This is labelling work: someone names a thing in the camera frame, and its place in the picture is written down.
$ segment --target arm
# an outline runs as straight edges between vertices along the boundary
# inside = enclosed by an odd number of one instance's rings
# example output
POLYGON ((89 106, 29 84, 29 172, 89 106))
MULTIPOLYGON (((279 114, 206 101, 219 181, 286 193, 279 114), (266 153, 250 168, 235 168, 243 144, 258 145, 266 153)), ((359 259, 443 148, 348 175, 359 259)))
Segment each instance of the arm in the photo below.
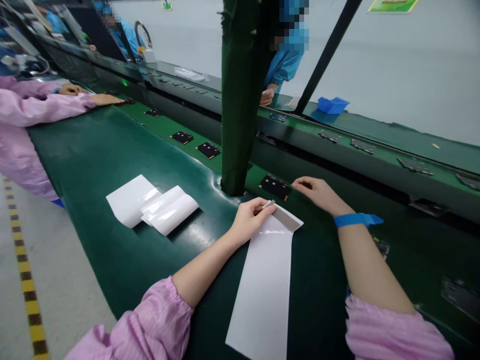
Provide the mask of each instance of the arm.
POLYGON ((21 98, 45 96, 59 88, 53 81, 17 81, 13 76, 0 76, 0 89, 13 91, 21 98))
POLYGON ((87 93, 87 91, 78 85, 65 84, 59 85, 53 81, 17 81, 13 76, 0 76, 0 89, 10 90, 18 94, 21 98, 42 97, 53 94, 55 91, 61 95, 78 95, 87 93))
POLYGON ((273 74, 270 83, 282 85, 285 81, 292 80, 299 69, 300 62, 304 57, 304 50, 279 50, 279 52, 285 52, 285 57, 281 63, 281 66, 273 74))
POLYGON ((275 206, 262 210, 266 202, 258 197, 240 204, 231 229, 173 275, 172 280, 178 294, 187 304, 197 306, 225 262, 252 237, 267 216, 275 211, 275 206))
POLYGON ((53 123, 83 114, 95 106, 121 102, 123 100, 106 94, 93 96, 51 94, 45 101, 34 97, 22 99, 13 91, 0 89, 0 124, 25 128, 40 123, 53 123))
MULTIPOLYGON (((300 177, 293 188, 333 217, 353 214, 328 184, 300 177)), ((453 359, 450 344, 415 311, 384 261, 365 225, 338 229, 341 253, 352 295, 346 300, 346 342, 361 359, 453 359)))
MULTIPOLYGON (((333 217, 355 213, 324 180, 304 176, 292 186, 333 217)), ((340 227, 338 238, 352 294, 380 308, 405 314, 416 312, 365 225, 340 227)))
POLYGON ((175 275, 154 284, 134 311, 127 311, 111 334, 90 330, 67 360, 180 360, 189 341, 190 317, 229 257, 246 243, 275 206, 256 198, 239 206, 230 230, 175 275))

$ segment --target black electronic component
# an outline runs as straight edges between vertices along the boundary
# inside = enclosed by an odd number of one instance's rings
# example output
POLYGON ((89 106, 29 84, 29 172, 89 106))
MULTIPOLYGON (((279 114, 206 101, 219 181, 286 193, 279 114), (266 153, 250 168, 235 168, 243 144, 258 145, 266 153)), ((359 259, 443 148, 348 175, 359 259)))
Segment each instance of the black electronic component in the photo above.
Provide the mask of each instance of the black electronic component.
POLYGON ((191 142, 194 139, 192 134, 186 133, 184 131, 176 132, 170 137, 174 140, 177 140, 179 143, 182 143, 183 145, 191 142))
POLYGON ((441 296, 457 309, 480 323, 480 294, 462 280, 452 281, 447 277, 441 280, 441 296))
POLYGON ((205 155, 209 160, 220 154, 219 148, 212 145, 208 141, 197 146, 196 149, 203 155, 205 155))
POLYGON ((269 193, 275 195, 277 198, 287 201, 289 194, 292 189, 283 181, 277 180, 272 177, 270 174, 266 175, 261 181, 259 188, 268 191, 269 193))
POLYGON ((115 104, 115 106, 132 105, 132 104, 135 104, 135 103, 136 103, 136 101, 133 100, 132 98, 127 98, 127 99, 125 99, 124 102, 120 102, 118 104, 115 104))
POLYGON ((375 243, 378 251, 380 251, 380 254, 383 256, 383 259, 387 260, 387 256, 389 255, 389 252, 390 252, 390 245, 388 243, 386 243, 385 241, 380 240, 375 235, 373 235, 373 234, 370 234, 370 235, 371 235, 371 237, 373 239, 373 242, 375 243))
POLYGON ((423 162, 413 161, 413 160, 405 160, 398 158, 398 161, 404 168, 407 168, 413 172, 418 172, 427 175, 433 175, 434 173, 429 170, 428 167, 425 166, 423 162))
POLYGON ((163 112, 161 112, 160 110, 152 109, 152 110, 145 111, 144 114, 150 115, 151 117, 154 117, 154 118, 158 118, 160 115, 163 114, 163 112))
POLYGON ((334 144, 336 144, 341 138, 341 136, 335 135, 334 133, 331 133, 325 130, 322 130, 321 132, 319 132, 318 135, 320 135, 322 138, 330 140, 334 144))
POLYGON ((280 115, 280 114, 275 114, 275 113, 271 113, 270 114, 270 119, 273 119, 273 120, 278 120, 278 121, 281 121, 282 123, 287 120, 287 118, 283 115, 280 115))
POLYGON ((458 178, 458 180, 460 180, 462 184, 467 185, 469 188, 473 190, 480 191, 480 179, 473 179, 473 178, 458 175, 458 174, 456 174, 456 177, 458 178))
POLYGON ((373 154, 375 151, 375 146, 369 145, 365 142, 361 142, 355 139, 351 140, 350 145, 352 145, 354 148, 363 150, 364 152, 367 152, 369 154, 373 154))

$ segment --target sign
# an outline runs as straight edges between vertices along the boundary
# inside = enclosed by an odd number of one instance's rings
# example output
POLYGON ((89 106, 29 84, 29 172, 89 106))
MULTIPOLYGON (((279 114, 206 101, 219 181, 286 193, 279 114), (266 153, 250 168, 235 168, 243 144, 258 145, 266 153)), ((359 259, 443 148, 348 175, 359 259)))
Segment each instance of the sign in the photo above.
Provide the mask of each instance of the sign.
POLYGON ((419 0, 373 0, 369 13, 408 14, 419 0))

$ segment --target cable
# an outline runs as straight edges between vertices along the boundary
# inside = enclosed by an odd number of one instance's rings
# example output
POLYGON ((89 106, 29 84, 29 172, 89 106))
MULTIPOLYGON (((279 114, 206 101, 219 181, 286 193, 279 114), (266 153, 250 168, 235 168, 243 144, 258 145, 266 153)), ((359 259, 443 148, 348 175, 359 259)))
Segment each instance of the cable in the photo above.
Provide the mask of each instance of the cable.
POLYGON ((47 72, 50 71, 50 63, 45 60, 43 57, 41 57, 40 55, 37 55, 36 56, 38 59, 42 59, 45 63, 46 63, 46 70, 42 71, 42 72, 39 72, 37 75, 43 75, 43 74, 46 74, 47 72))

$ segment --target worker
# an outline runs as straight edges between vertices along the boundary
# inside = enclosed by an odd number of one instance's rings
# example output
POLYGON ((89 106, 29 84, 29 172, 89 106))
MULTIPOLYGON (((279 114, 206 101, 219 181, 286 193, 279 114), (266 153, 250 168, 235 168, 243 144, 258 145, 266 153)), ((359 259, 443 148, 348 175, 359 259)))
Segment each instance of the worker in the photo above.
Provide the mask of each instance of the worker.
POLYGON ((288 36, 274 36, 271 44, 276 54, 266 74, 260 105, 269 106, 275 94, 280 94, 282 84, 294 78, 304 56, 305 42, 308 42, 308 30, 301 19, 308 8, 305 0, 283 0, 280 7, 280 24, 287 27, 288 36))
POLYGON ((304 56, 304 50, 278 50, 270 63, 265 78, 265 90, 261 93, 260 105, 268 106, 282 84, 294 78, 304 56))
POLYGON ((63 206, 25 128, 121 102, 123 100, 106 94, 90 96, 77 85, 60 86, 53 81, 34 80, 17 82, 13 76, 0 76, 0 173, 31 193, 63 206))
POLYGON ((41 6, 37 5, 36 8, 40 12, 40 14, 42 14, 45 17, 45 19, 50 23, 50 26, 53 29, 54 33, 70 34, 64 22, 57 15, 55 15, 50 10, 47 10, 41 6))
MULTIPOLYGON (((125 46, 124 42, 122 41, 122 37, 120 36, 120 27, 123 28, 123 32, 125 33, 126 39, 128 44, 130 45, 131 51, 135 58, 139 57, 139 42, 137 41, 137 34, 135 34, 135 30, 132 25, 126 22, 121 16, 115 16, 112 13, 112 9, 110 7, 101 2, 95 1, 95 8, 98 13, 100 13, 105 20, 107 26, 109 27, 111 34, 120 48, 123 55, 128 59, 129 52, 127 51, 127 47, 125 46)), ((140 38, 140 46, 145 47, 144 41, 140 38)))
MULTIPOLYGON (((355 216, 354 210, 321 179, 300 177, 292 187, 332 215, 337 223, 352 293, 346 299, 346 343, 356 358, 453 359, 449 343, 415 310, 367 227, 352 219, 350 224, 341 224, 344 216, 355 216)), ((110 334, 102 324, 91 329, 66 359, 180 360, 189 342, 195 307, 229 257, 276 210, 274 205, 263 209, 266 203, 258 197, 240 204, 225 235, 173 276, 150 287, 136 309, 124 313, 110 334)))

